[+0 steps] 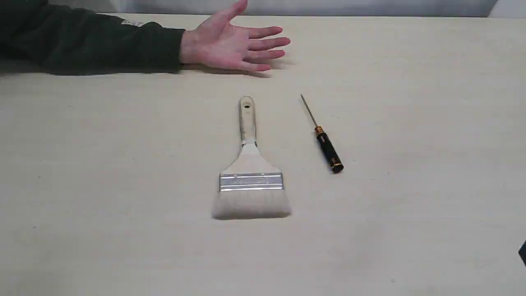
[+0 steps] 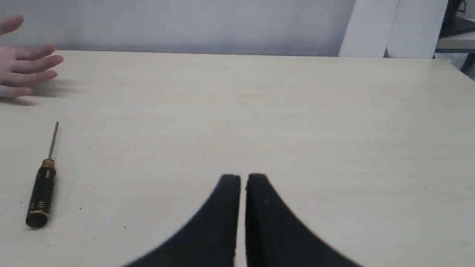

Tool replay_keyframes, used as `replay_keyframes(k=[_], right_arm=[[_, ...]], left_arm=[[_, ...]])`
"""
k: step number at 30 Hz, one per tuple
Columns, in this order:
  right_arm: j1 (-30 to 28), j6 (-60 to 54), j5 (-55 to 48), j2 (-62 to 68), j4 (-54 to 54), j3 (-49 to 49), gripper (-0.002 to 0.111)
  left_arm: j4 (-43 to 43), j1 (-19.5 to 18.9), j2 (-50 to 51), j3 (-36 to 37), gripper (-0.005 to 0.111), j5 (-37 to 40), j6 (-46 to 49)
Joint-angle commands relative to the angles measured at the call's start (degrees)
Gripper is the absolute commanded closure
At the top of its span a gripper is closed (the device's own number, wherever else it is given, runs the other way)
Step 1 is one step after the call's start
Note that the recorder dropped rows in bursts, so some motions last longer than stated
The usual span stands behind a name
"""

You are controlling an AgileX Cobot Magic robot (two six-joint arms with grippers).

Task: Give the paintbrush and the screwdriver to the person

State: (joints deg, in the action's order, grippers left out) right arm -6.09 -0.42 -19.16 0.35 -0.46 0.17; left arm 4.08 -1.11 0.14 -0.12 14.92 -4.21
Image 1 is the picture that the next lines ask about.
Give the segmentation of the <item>person's open hand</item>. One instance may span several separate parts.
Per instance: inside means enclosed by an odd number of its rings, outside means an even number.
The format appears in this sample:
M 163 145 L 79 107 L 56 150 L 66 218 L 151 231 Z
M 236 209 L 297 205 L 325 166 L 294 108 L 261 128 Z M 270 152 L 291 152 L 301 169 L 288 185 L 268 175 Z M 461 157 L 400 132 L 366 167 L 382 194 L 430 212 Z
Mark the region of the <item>person's open hand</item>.
M 239 0 L 211 15 L 197 28 L 184 32 L 179 60 L 184 65 L 203 65 L 212 69 L 264 72 L 271 70 L 269 61 L 282 58 L 281 49 L 291 43 L 279 37 L 283 28 L 247 28 L 231 21 L 248 6 Z

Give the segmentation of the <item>dark green sleeved forearm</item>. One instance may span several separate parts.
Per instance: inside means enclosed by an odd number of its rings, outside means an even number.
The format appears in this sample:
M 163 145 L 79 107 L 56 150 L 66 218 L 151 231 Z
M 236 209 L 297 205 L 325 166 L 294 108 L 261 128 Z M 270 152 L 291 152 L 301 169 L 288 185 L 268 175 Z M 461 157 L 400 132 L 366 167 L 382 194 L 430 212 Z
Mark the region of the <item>dark green sleeved forearm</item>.
M 1 57 L 60 75 L 176 72 L 185 30 L 46 0 L 2 0 Z

